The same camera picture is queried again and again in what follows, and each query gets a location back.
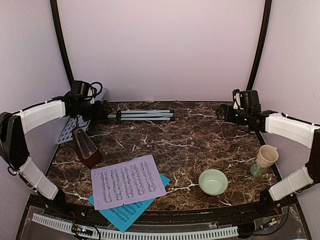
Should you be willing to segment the light blue music stand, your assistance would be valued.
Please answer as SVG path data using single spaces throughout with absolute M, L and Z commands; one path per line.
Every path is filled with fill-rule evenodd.
M 173 109 L 167 110 L 118 110 L 115 114 L 109 114 L 108 119 L 116 119 L 118 121 L 173 121 Z M 81 116 L 70 118 L 66 126 L 62 130 L 59 138 L 56 141 L 57 145 L 61 145 L 73 140 L 72 130 L 75 127 L 80 127 L 86 131 L 91 120 L 84 121 Z

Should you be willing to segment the purple sheet music page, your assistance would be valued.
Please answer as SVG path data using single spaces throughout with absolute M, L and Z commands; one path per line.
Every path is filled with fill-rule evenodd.
M 93 206 L 108 210 L 167 194 L 153 155 L 91 170 Z

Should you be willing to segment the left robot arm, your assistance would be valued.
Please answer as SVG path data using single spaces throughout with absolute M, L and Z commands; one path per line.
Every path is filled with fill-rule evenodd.
M 19 175 L 32 190 L 53 201 L 50 208 L 60 218 L 67 218 L 71 208 L 64 202 L 64 192 L 33 162 L 25 136 L 44 124 L 65 117 L 83 122 L 106 118 L 110 109 L 108 102 L 102 99 L 105 92 L 100 82 L 75 80 L 63 96 L 0 115 L 0 156 L 7 163 L 8 172 Z

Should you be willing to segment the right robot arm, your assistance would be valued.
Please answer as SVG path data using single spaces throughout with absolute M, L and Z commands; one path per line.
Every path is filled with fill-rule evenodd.
M 262 194 L 262 201 L 255 205 L 255 213 L 266 217 L 275 203 L 289 195 L 298 194 L 320 182 L 320 126 L 285 113 L 261 110 L 256 90 L 232 92 L 233 105 L 221 104 L 216 112 L 219 120 L 247 126 L 249 130 L 278 135 L 297 142 L 310 150 L 308 162 L 288 177 L 272 185 Z

